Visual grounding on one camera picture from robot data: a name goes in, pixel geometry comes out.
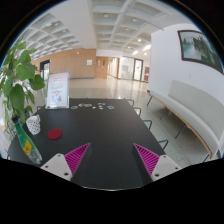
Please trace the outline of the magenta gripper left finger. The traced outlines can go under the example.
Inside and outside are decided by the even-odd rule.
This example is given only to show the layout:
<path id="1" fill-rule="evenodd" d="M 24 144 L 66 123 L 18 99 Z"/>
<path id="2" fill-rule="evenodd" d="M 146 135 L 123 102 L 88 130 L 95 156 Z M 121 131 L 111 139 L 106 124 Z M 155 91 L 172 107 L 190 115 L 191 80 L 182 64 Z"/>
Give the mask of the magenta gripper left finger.
<path id="1" fill-rule="evenodd" d="M 90 143 L 79 146 L 66 154 L 56 154 L 41 168 L 51 174 L 70 181 L 87 153 Z"/>

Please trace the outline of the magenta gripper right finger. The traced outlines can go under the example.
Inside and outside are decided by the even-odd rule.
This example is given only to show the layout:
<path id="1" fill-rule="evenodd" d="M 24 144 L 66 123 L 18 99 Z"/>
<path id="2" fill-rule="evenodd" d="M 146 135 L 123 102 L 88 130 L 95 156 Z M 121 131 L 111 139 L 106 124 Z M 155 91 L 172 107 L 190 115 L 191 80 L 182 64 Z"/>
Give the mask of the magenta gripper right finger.
<path id="1" fill-rule="evenodd" d="M 151 150 L 134 145 L 135 151 L 140 157 L 141 163 L 153 181 L 164 178 L 174 172 L 181 170 L 181 167 L 175 163 L 168 155 L 161 155 L 152 152 Z"/>

